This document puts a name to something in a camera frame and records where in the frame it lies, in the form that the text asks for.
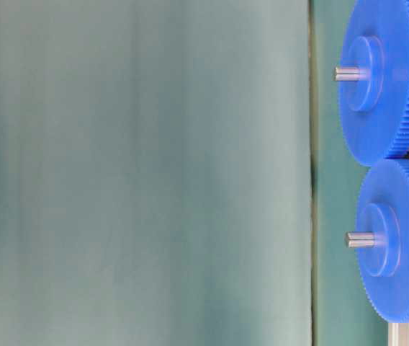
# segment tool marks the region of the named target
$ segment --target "plastic gear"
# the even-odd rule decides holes
[[[338,85],[341,124],[354,158],[371,166],[409,150],[409,0],[358,0],[341,66],[367,78]]]
[[[357,232],[373,232],[373,247],[356,250],[374,309],[389,322],[409,322],[409,160],[381,160],[364,178]]]

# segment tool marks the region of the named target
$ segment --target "green backdrop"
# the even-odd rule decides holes
[[[317,346],[387,344],[387,324],[368,302],[354,251],[343,242],[343,235],[354,229],[356,201],[366,172],[343,140],[333,81],[353,5],[353,0],[310,0]]]
[[[0,345],[310,345],[308,129],[303,1],[0,0]]]

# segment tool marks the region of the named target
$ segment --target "metal shaft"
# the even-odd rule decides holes
[[[346,233],[345,241],[347,247],[373,247],[374,234],[370,232],[348,232]]]
[[[366,74],[358,67],[336,67],[334,69],[335,81],[359,81],[365,78]]]

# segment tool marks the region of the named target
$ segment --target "teal fabric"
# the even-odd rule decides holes
[[[356,201],[366,173],[346,148],[338,116],[333,68],[354,1],[312,0],[311,113],[314,191],[314,344],[386,345],[387,324],[368,302],[354,251]]]
[[[0,1],[0,345],[310,345],[307,4]]]

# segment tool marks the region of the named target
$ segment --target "silver shaft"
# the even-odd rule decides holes
[[[347,247],[373,247],[374,234],[370,232],[348,232],[346,233],[345,241]]]
[[[334,69],[335,81],[359,81],[365,78],[366,74],[358,67],[336,67]]]

